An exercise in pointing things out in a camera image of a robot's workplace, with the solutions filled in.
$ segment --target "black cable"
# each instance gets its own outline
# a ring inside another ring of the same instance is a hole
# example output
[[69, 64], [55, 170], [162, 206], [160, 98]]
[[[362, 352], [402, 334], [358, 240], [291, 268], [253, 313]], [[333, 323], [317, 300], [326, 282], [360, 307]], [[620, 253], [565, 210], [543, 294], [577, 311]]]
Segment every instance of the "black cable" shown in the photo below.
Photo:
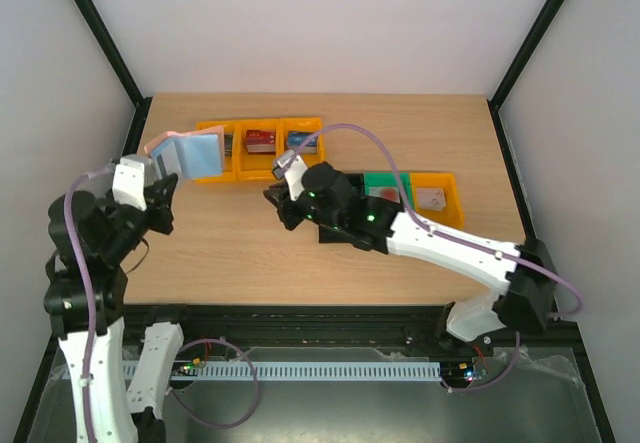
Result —
[[129, 271], [127, 271], [125, 273], [125, 275], [128, 275], [129, 273], [133, 273], [135, 270], [138, 269], [138, 267], [142, 264], [142, 262], [147, 258], [147, 255], [149, 254], [149, 242], [147, 240], [145, 240], [144, 238], [142, 238], [142, 240], [140, 240], [142, 243], [144, 243], [144, 246], [147, 247], [147, 251], [144, 252], [144, 255], [142, 255], [142, 258], [140, 258], [140, 261], [138, 263], [135, 264], [135, 266], [133, 268], [131, 268]]

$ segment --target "pink cable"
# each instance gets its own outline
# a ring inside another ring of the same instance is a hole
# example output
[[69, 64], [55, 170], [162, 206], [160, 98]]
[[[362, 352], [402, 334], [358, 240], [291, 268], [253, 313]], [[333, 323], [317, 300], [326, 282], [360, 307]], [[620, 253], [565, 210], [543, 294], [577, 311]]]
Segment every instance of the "pink cable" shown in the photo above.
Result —
[[64, 224], [67, 228], [67, 234], [69, 235], [69, 240], [71, 241], [71, 247], [73, 248], [73, 254], [76, 258], [76, 263], [78, 264], [78, 269], [80, 270], [80, 276], [82, 277], [82, 284], [84, 286], [85, 294], [87, 295], [87, 310], [89, 313], [89, 323], [87, 328], [87, 343], [84, 347], [84, 357], [82, 358], [82, 374], [81, 378], [87, 381], [87, 384], [82, 387], [82, 411], [84, 416], [84, 425], [87, 431], [87, 439], [90, 443], [94, 443], [96, 440], [95, 431], [93, 429], [93, 416], [91, 415], [91, 390], [90, 390], [90, 379], [91, 379], [91, 354], [93, 353], [93, 343], [96, 336], [96, 305], [95, 305], [95, 295], [93, 293], [93, 284], [91, 283], [91, 275], [89, 274], [89, 269], [87, 268], [87, 261], [84, 258], [84, 254], [82, 253], [82, 245], [80, 244], [80, 238], [78, 236], [78, 230], [73, 221], [73, 210], [71, 202], [73, 200], [73, 194], [83, 183], [97, 178], [102, 175], [107, 175], [113, 171], [113, 168], [110, 166], [105, 166], [104, 168], [85, 173], [81, 177], [79, 177], [76, 181], [73, 182], [69, 191], [64, 197], [63, 202], [63, 213], [64, 213]]
[[[409, 217], [411, 218], [411, 220], [420, 228], [422, 228], [423, 230], [426, 230], [428, 232], [431, 233], [431, 229], [429, 228], [429, 226], [427, 226], [424, 222], [422, 222], [420, 220], [420, 218], [418, 217], [418, 215], [416, 214], [416, 212], [413, 210], [413, 208], [411, 207], [411, 204], [409, 203], [409, 197], [407, 196], [407, 193], [404, 189], [404, 185], [402, 184], [402, 179], [400, 178], [400, 172], [398, 171], [398, 167], [396, 166], [395, 161], [393, 160], [393, 157], [391, 156], [391, 153], [389, 152], [389, 150], [387, 149], [386, 146], [384, 146], [384, 143], [382, 143], [382, 141], [380, 141], [373, 133], [371, 133], [369, 130], [366, 130], [360, 126], [357, 125], [351, 125], [348, 123], [337, 123], [335, 125], [329, 125], [329, 126], [325, 126], [324, 128], [321, 128], [320, 130], [316, 131], [315, 133], [312, 133], [311, 135], [307, 136], [302, 143], [300, 144], [300, 146], [298, 146], [298, 148], [296, 148], [296, 151], [293, 155], [293, 157], [291, 157], [291, 159], [284, 165], [283, 170], [287, 171], [291, 165], [293, 164], [293, 161], [295, 160], [295, 158], [300, 155], [302, 149], [307, 146], [309, 143], [311, 143], [312, 140], [314, 140], [315, 138], [317, 138], [318, 136], [322, 135], [323, 133], [327, 133], [329, 131], [333, 131], [333, 130], [340, 130], [340, 129], [344, 129], [344, 130], [353, 130], [353, 131], [357, 131], [358, 133], [362, 133], [363, 135], [365, 135], [366, 137], [368, 137], [371, 141], [373, 141], [376, 146], [380, 149], [380, 151], [382, 152], [382, 154], [384, 155], [384, 157], [387, 159], [387, 162], [389, 163], [389, 167], [391, 168], [391, 173], [393, 173], [393, 177], [396, 180], [396, 185], [398, 186], [398, 192], [400, 193], [400, 198], [402, 200], [402, 204], [404, 205], [405, 211], [407, 212], [407, 214], [409, 215]], [[490, 255], [494, 255], [495, 254], [495, 250], [492, 248], [488, 248], [484, 245], [481, 245], [479, 243], [474, 243], [471, 241], [467, 241], [464, 240], [462, 238], [459, 238], [457, 236], [454, 235], [449, 235], [448, 233], [444, 233], [442, 231], [439, 231], [436, 227], [436, 230], [433, 231], [433, 234], [435, 236], [439, 236], [440, 238], [443, 238], [445, 240], [454, 242], [454, 243], [458, 243], [460, 245], [466, 246], [468, 248], [473, 248], [474, 250], [477, 251], [481, 251], [483, 253], [487, 253]], [[564, 278], [562, 278], [561, 276], [557, 275], [556, 273], [553, 273], [552, 271], [549, 271], [548, 269], [544, 268], [543, 266], [540, 266], [536, 263], [533, 263], [529, 260], [525, 260], [524, 258], [518, 257], [518, 256], [512, 256], [512, 255], [508, 255], [508, 254], [503, 254], [502, 257], [506, 260], [510, 260], [513, 261], [519, 265], [522, 266], [526, 266], [527, 268], [534, 270], [538, 273], [540, 273], [543, 276], [546, 276], [547, 278], [553, 280], [554, 282], [556, 282], [557, 284], [559, 284], [560, 286], [564, 287], [565, 289], [567, 289], [569, 292], [571, 292], [573, 294], [573, 296], [576, 298], [577, 301], [577, 305], [573, 310], [570, 311], [566, 311], [566, 312], [558, 312], [558, 313], [549, 313], [549, 317], [550, 318], [557, 318], [557, 317], [564, 317], [564, 316], [569, 316], [569, 315], [574, 315], [576, 313], [578, 313], [580, 310], [582, 310], [583, 307], [583, 299], [582, 299], [582, 295], [580, 294], [580, 291], [573, 286], [571, 283], [569, 283], [567, 280], [565, 280]]]
[[230, 348], [233, 351], [235, 351], [238, 355], [242, 357], [244, 361], [247, 362], [247, 365], [249, 365], [249, 369], [251, 370], [251, 377], [253, 379], [253, 390], [254, 390], [253, 401], [251, 402], [251, 405], [249, 405], [249, 409], [246, 411], [246, 413], [243, 416], [240, 417], [240, 419], [234, 421], [233, 423], [210, 423], [200, 418], [193, 411], [191, 411], [187, 407], [187, 405], [180, 399], [180, 397], [178, 396], [178, 394], [173, 388], [169, 388], [169, 395], [171, 395], [173, 399], [176, 400], [176, 403], [178, 403], [178, 406], [182, 408], [182, 410], [187, 414], [189, 418], [191, 418], [193, 421], [195, 421], [196, 423], [202, 426], [205, 426], [212, 430], [228, 430], [230, 428], [235, 428], [237, 426], [240, 426], [249, 418], [251, 418], [253, 413], [256, 411], [256, 408], [258, 407], [258, 403], [260, 402], [260, 386], [258, 384], [258, 372], [256, 371], [255, 366], [253, 366], [253, 362], [244, 351], [242, 351], [236, 345], [232, 345], [231, 343], [225, 340], [218, 340], [216, 338], [201, 338], [199, 340], [192, 341], [191, 343], [187, 343], [186, 345], [184, 345], [182, 348], [178, 350], [178, 353], [182, 353], [183, 351], [188, 350], [192, 346], [200, 345], [203, 343], [213, 343], [214, 345], [226, 346], [227, 348]]

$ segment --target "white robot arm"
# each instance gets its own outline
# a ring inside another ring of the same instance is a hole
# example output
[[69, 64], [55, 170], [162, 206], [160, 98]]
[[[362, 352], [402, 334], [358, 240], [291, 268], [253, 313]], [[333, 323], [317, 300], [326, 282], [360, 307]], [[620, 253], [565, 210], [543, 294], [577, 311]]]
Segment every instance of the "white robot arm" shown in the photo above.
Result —
[[[293, 157], [289, 150], [275, 160], [274, 174], [285, 182], [264, 192], [285, 228], [293, 230], [309, 220], [356, 248], [418, 258], [482, 283], [489, 290], [486, 295], [446, 309], [446, 330], [462, 342], [505, 326], [528, 333], [544, 330], [555, 284], [514, 261], [531, 258], [551, 266], [541, 242], [493, 241], [421, 216], [417, 216], [422, 223], [418, 226], [402, 205], [358, 194], [347, 176], [328, 163], [307, 168], [296, 156], [289, 165]], [[474, 245], [487, 252], [477, 251]]]

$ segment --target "small box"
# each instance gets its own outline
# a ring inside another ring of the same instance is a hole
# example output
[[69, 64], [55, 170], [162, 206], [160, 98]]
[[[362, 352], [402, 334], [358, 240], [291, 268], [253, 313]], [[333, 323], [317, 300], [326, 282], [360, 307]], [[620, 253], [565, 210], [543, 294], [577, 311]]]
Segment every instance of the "small box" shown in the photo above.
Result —
[[233, 154], [233, 133], [224, 134], [224, 156]]
[[247, 130], [245, 146], [250, 154], [276, 154], [275, 130]]
[[[297, 150], [302, 142], [312, 133], [309, 131], [290, 131], [287, 134], [287, 149]], [[318, 153], [318, 138], [311, 140], [302, 150], [300, 154], [317, 154]]]

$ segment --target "yellow tray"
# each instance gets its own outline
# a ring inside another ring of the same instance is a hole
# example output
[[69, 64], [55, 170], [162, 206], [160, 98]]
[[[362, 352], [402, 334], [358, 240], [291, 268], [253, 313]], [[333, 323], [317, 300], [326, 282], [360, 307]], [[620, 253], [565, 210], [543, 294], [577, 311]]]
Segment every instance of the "yellow tray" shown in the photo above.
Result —
[[[274, 180], [271, 172], [276, 155], [285, 151], [287, 135], [290, 131], [314, 132], [322, 128], [321, 118], [257, 118], [247, 120], [201, 121], [196, 129], [203, 130], [212, 126], [224, 126], [225, 133], [233, 133], [231, 156], [224, 158], [224, 172], [220, 176], [197, 179], [198, 183], [223, 183], [246, 180]], [[247, 130], [275, 130], [276, 152], [269, 155], [253, 155], [247, 152], [245, 145]], [[324, 137], [320, 136], [316, 154], [303, 154], [307, 166], [325, 161]]]

